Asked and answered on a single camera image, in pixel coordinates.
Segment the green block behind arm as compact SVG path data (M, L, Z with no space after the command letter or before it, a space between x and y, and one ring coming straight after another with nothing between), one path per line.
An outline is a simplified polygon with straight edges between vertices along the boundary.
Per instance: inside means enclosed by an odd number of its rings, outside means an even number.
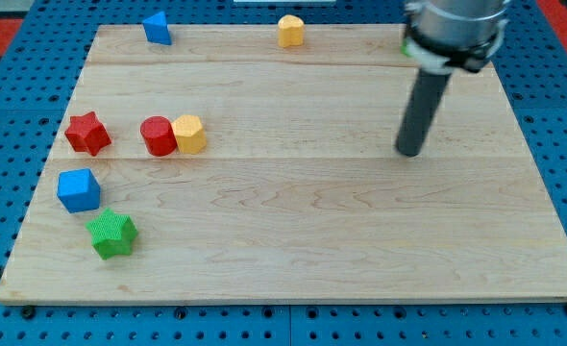
M411 57L410 53L407 50L407 40L406 39L402 40L400 50L401 50L401 53L403 55L405 55L406 57Z

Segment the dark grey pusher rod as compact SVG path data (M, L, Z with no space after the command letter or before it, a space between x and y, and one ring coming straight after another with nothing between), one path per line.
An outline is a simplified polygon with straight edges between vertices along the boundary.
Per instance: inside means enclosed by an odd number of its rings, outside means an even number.
M420 154L450 78L451 73L418 71L395 141L400 154L407 157Z

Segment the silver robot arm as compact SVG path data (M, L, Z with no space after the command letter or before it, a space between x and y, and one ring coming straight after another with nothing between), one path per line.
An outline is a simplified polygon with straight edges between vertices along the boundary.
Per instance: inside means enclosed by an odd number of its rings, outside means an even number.
M407 157L419 155L455 70L480 72L505 35L508 0L410 0L402 49L419 63L395 141Z

